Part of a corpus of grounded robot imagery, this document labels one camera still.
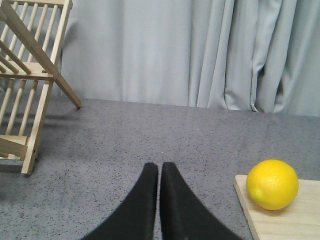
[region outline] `lemon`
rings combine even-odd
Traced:
[[[278,210],[297,196],[299,181],[296,171],[286,162],[268,159],[258,163],[246,178],[249,197],[260,207]]]

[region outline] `wooden cutting board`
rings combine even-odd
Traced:
[[[265,210],[248,197],[246,180],[236,175],[234,187],[254,240],[320,240],[320,181],[299,180],[289,206]]]

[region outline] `curtain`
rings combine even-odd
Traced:
[[[80,97],[320,116],[318,0],[73,0]]]

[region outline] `gray curtain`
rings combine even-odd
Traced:
[[[73,0],[84,98],[320,116],[319,0]]]

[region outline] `gray carpet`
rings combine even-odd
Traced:
[[[33,175],[0,173],[0,238],[76,240],[121,203],[145,162],[175,162],[204,205],[252,236],[236,174],[281,159],[320,180],[320,118],[53,97]],[[161,239],[159,213],[154,239]]]

